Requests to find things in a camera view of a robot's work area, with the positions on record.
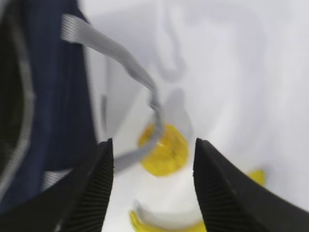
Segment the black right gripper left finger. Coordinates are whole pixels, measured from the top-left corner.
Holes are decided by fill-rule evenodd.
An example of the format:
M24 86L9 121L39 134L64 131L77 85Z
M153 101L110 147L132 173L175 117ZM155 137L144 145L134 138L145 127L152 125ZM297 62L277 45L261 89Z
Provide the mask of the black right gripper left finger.
M112 139L35 198L0 216L2 232L99 232L113 184Z

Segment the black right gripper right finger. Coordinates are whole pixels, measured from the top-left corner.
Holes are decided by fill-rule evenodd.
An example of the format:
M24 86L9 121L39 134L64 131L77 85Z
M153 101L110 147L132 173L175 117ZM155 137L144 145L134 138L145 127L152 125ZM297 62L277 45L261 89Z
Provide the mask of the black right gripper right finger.
M307 211L250 179L207 140L196 140L193 177L209 232L309 230Z

